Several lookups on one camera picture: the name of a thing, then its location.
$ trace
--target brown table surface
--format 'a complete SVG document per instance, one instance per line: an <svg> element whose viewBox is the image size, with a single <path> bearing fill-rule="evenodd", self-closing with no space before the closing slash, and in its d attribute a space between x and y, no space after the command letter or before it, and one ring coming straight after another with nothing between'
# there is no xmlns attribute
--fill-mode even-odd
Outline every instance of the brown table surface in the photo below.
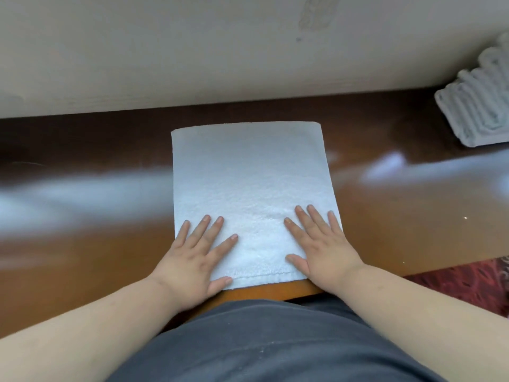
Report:
<svg viewBox="0 0 509 382"><path fill-rule="evenodd" d="M322 124L344 231L398 275L507 254L509 150L462 147L430 89L0 121L0 336L150 273L174 238L173 129ZM310 282L237 289L316 293Z"/></svg>

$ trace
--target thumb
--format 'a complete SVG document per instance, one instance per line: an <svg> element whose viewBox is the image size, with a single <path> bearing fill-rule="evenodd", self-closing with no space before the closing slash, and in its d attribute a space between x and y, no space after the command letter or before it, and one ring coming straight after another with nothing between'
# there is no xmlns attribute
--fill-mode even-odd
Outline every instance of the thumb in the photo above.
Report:
<svg viewBox="0 0 509 382"><path fill-rule="evenodd" d="M209 288L207 289L207 298L213 297L217 293L219 293L223 288L229 286L233 282L233 279L228 276L220 277L209 284Z"/></svg>
<svg viewBox="0 0 509 382"><path fill-rule="evenodd" d="M301 256L297 255L287 255L286 260L293 264L293 266L301 271L306 277L309 277L311 275L311 272L309 271L309 265L308 261L306 259L303 259Z"/></svg>

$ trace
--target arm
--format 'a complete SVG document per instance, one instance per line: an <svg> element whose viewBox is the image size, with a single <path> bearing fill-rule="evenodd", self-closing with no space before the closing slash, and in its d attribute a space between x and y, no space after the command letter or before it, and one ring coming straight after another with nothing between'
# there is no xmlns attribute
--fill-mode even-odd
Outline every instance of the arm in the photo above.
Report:
<svg viewBox="0 0 509 382"><path fill-rule="evenodd" d="M451 381L506 381L509 320L362 263L332 212L284 223L307 255L287 259L414 359Z"/></svg>
<svg viewBox="0 0 509 382"><path fill-rule="evenodd" d="M175 314L232 282L230 277L210 282L210 273L237 236L209 252L223 219L206 231L209 222L205 216L187 237L186 221L147 278L0 340L2 380L105 380Z"/></svg>

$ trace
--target person's left forearm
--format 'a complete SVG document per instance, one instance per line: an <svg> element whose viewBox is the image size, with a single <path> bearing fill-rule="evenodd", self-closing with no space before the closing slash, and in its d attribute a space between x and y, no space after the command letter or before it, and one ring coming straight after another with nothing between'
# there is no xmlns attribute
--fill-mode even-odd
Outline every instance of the person's left forearm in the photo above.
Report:
<svg viewBox="0 0 509 382"><path fill-rule="evenodd" d="M105 380L181 307L148 277L0 341L3 380Z"/></svg>

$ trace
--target forearm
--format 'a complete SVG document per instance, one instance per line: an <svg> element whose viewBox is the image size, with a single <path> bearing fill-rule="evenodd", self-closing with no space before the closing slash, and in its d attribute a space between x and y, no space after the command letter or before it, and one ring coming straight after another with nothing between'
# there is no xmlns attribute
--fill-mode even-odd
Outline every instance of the forearm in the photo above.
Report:
<svg viewBox="0 0 509 382"><path fill-rule="evenodd" d="M131 284L0 340L3 380L105 380L178 308L166 286Z"/></svg>
<svg viewBox="0 0 509 382"><path fill-rule="evenodd" d="M338 289L362 319L445 379L507 380L507 319L371 266Z"/></svg>

